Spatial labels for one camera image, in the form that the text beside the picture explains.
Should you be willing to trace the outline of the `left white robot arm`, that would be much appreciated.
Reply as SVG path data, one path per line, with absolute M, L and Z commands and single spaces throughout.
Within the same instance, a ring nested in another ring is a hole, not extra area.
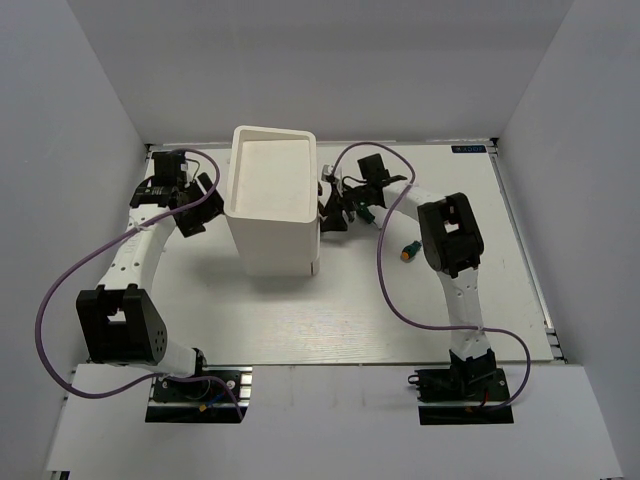
M 209 392 L 212 378 L 199 366 L 202 354 L 170 339 L 151 299 L 172 233 L 185 238 L 203 233 L 206 223 L 223 212 L 215 180 L 201 171 L 189 174 L 188 155 L 186 150 L 152 154 L 153 173 L 129 203 L 129 235 L 98 285 L 79 293 L 76 310 L 91 361 L 175 376 L 180 391 L 199 399 Z

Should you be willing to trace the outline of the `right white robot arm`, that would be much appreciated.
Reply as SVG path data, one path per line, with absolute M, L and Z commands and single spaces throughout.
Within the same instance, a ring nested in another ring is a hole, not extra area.
M 391 175 L 379 154 L 360 159 L 358 165 L 361 178 L 354 187 L 345 184 L 340 168 L 323 167 L 321 178 L 331 193 L 320 207 L 321 230 L 346 231 L 356 213 L 371 206 L 418 223 L 422 252 L 445 296 L 452 388 L 463 398 L 477 397 L 496 370 L 496 360 L 484 332 L 478 294 L 484 241 L 467 196 L 430 193 L 415 185 L 414 177 Z

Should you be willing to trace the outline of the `white drawer cabinet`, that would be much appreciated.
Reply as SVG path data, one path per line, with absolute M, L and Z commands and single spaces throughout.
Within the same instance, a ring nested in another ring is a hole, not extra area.
M 235 129 L 224 213 L 247 274 L 307 277 L 319 272 L 318 173 L 312 133 Z

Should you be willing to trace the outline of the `green orange stubby screwdriver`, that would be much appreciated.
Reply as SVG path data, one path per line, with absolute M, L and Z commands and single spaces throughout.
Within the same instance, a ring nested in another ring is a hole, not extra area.
M 401 259 L 404 262 L 409 262 L 420 252 L 421 249 L 422 242 L 419 240 L 413 241 L 402 249 Z

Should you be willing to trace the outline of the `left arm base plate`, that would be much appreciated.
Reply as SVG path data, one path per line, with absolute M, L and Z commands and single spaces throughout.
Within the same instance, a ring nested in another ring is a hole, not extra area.
M 204 376 L 215 376 L 223 387 L 211 380 L 185 383 L 169 379 L 154 380 L 147 402 L 145 422 L 150 424 L 239 424 L 233 399 L 244 416 L 247 413 L 251 389 L 252 367 L 203 368 Z

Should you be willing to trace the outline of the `green stubby flathead screwdriver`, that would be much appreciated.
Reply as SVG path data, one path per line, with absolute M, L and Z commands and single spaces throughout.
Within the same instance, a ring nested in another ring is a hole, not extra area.
M 355 208 L 355 214 L 358 219 L 370 226 L 374 226 L 377 230 L 381 229 L 381 224 L 376 220 L 375 215 L 364 202 L 358 202 Z

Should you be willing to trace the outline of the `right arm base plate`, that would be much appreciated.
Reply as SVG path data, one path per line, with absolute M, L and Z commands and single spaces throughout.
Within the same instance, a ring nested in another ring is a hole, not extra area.
M 514 423 L 511 406 L 497 408 L 510 398 L 503 369 L 463 392 L 450 369 L 415 370 L 407 378 L 417 392 L 421 426 L 507 425 Z

